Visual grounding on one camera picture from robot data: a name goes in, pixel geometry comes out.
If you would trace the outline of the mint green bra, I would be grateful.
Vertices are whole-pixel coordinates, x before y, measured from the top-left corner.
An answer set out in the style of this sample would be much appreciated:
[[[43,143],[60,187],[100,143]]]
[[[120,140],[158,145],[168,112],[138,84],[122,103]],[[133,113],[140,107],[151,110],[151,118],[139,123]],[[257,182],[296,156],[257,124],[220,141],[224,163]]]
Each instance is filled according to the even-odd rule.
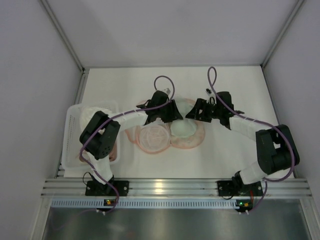
[[[186,118],[186,115],[192,110],[194,104],[189,103],[186,98],[176,98],[175,103],[182,120],[175,120],[170,125],[171,135],[177,138],[188,138],[196,133],[197,124],[194,120]]]

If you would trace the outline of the floral pink laundry bag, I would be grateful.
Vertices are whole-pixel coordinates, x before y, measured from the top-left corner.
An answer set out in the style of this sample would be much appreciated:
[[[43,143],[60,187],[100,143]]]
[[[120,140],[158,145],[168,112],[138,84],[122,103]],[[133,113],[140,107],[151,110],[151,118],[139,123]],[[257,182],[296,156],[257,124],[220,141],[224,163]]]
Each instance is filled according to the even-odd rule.
[[[158,154],[169,147],[189,150],[199,146],[205,138],[205,127],[200,121],[185,118],[196,101],[178,96],[175,99],[179,113],[184,117],[171,123],[160,119],[146,126],[125,130],[128,140],[147,154]]]

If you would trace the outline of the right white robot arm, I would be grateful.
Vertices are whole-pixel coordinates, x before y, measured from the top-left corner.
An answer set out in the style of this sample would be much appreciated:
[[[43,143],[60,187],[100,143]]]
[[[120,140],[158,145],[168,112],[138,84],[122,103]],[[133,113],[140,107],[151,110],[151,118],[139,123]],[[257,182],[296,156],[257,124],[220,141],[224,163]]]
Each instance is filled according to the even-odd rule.
[[[268,122],[244,116],[234,109],[229,92],[213,94],[208,100],[199,98],[186,118],[210,123],[218,119],[220,124],[231,131],[238,132],[256,143],[257,159],[250,166],[238,171],[231,181],[234,190],[243,191],[250,185],[266,180],[279,171],[287,174],[279,181],[287,179],[299,164],[300,157],[288,126],[274,126]]]

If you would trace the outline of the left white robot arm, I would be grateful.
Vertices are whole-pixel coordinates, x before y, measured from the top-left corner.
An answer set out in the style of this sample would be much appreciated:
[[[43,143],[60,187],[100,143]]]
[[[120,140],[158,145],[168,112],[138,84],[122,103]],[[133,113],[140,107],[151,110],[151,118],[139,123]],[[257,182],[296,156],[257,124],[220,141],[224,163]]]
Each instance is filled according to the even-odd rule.
[[[82,144],[79,158],[91,167],[93,179],[104,186],[111,186],[114,175],[109,154],[118,133],[132,127],[149,125],[157,119],[165,124],[183,119],[175,100],[160,90],[133,110],[113,114],[100,110],[95,112],[79,138]]]

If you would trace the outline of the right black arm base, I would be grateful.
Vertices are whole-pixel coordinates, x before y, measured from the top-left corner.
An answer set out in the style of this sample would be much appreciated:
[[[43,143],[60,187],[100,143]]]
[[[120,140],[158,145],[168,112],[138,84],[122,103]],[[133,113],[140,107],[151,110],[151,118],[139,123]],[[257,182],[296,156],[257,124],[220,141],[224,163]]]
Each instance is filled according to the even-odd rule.
[[[261,197],[263,188],[261,183],[255,182],[245,185],[239,180],[219,180],[217,182],[217,190],[219,197]]]

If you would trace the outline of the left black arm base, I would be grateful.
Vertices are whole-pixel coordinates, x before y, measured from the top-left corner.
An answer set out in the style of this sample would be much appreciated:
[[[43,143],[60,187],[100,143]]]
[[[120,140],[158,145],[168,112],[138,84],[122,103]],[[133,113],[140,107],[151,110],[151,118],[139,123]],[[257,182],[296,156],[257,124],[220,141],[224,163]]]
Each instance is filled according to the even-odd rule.
[[[130,182],[127,180],[115,180],[111,183],[113,187],[117,190],[120,197],[126,197],[129,192]],[[90,197],[111,197],[117,196],[116,191],[107,184],[102,184],[98,181],[89,180],[86,183],[85,195]]]

